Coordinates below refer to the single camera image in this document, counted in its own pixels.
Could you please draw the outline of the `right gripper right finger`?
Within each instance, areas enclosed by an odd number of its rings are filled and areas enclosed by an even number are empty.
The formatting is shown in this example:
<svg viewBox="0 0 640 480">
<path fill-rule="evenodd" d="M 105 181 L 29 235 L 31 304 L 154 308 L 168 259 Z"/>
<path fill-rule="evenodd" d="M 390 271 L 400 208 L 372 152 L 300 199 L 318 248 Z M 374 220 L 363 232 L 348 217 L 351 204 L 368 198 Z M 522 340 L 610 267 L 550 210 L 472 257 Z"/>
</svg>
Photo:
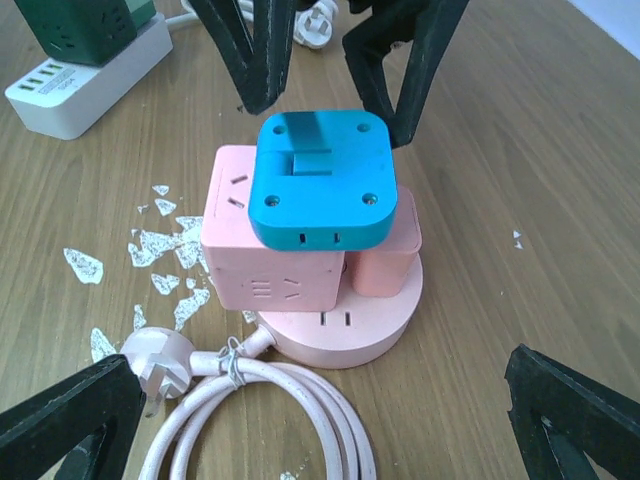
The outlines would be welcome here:
<svg viewBox="0 0 640 480">
<path fill-rule="evenodd" d="M 639 477 L 639 404 L 519 345 L 505 371 L 508 417 L 531 479 Z"/>
</svg>

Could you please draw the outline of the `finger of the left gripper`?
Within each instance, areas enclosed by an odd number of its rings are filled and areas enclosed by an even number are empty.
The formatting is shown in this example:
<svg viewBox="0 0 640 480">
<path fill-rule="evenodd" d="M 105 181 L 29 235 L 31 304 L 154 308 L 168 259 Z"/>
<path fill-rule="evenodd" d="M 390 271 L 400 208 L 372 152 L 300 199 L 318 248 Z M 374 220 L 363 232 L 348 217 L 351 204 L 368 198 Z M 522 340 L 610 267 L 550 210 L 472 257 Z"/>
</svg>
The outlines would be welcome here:
<svg viewBox="0 0 640 480">
<path fill-rule="evenodd" d="M 193 0 L 191 6 L 214 40 L 244 109 L 259 115 L 286 88 L 293 44 L 296 3 L 253 3 L 253 27 L 233 0 Z"/>
<path fill-rule="evenodd" d="M 393 148 L 410 144 L 467 0 L 350 1 L 370 15 L 342 39 L 363 108 L 384 122 Z"/>
</svg>

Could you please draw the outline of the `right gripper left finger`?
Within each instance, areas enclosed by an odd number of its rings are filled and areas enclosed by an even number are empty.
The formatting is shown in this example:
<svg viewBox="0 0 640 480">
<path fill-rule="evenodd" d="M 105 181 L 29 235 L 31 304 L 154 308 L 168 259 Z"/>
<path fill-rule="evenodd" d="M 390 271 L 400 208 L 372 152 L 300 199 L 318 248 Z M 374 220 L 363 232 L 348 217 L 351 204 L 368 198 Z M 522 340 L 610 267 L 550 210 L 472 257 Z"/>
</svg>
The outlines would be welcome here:
<svg viewBox="0 0 640 480">
<path fill-rule="evenodd" d="M 121 479 L 146 402 L 115 354 L 1 414 L 1 477 Z"/>
</svg>

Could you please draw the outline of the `blue square plug adapter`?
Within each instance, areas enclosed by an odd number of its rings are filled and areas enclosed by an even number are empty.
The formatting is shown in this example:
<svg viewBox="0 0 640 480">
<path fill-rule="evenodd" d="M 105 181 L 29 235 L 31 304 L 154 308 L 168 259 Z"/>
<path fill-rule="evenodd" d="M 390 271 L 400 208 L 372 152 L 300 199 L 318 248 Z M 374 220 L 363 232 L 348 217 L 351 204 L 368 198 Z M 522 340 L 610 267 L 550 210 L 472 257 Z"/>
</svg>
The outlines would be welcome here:
<svg viewBox="0 0 640 480">
<path fill-rule="evenodd" d="M 389 130 L 361 110 L 284 112 L 257 138 L 248 216 L 279 251 L 360 251 L 385 241 L 398 189 Z"/>
</svg>

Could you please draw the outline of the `pink cube socket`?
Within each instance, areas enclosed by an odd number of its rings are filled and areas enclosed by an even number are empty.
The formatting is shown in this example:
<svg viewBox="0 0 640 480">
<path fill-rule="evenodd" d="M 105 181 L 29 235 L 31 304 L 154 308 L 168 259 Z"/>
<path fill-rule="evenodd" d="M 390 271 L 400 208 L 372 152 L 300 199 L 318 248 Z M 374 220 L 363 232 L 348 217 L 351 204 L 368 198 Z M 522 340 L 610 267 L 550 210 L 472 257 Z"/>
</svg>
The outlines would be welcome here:
<svg viewBox="0 0 640 480">
<path fill-rule="evenodd" d="M 280 252 L 256 237 L 248 206 L 256 148 L 225 145 L 214 158 L 201 246 L 228 310 L 319 312 L 337 303 L 342 252 Z"/>
</svg>

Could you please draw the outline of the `pink round power strip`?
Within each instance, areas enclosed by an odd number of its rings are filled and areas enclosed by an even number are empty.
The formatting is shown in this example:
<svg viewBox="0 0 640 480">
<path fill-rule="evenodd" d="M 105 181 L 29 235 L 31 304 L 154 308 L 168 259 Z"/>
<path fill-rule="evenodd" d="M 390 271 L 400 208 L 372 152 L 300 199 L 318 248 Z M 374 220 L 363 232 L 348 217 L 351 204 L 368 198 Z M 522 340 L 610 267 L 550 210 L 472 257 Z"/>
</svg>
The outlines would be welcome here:
<svg viewBox="0 0 640 480">
<path fill-rule="evenodd" d="M 423 268 L 415 258 L 401 291 L 388 298 L 365 297 L 341 280 L 336 306 L 328 312 L 258 311 L 256 321 L 274 338 L 274 347 L 303 365 L 348 369 L 369 363 L 391 349 L 418 306 Z"/>
</svg>

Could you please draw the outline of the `pink rounded plug adapter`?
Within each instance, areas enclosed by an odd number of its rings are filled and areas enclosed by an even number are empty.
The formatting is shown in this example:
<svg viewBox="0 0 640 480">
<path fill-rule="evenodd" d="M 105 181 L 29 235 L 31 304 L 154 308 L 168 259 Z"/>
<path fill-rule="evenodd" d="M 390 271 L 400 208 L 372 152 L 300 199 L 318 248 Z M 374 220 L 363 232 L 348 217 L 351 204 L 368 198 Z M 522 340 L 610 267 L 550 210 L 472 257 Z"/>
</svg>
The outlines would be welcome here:
<svg viewBox="0 0 640 480">
<path fill-rule="evenodd" d="M 421 246 L 414 197 L 407 187 L 399 185 L 395 218 L 387 238 L 374 248 L 346 254 L 352 287 L 365 297 L 397 295 Z"/>
</svg>

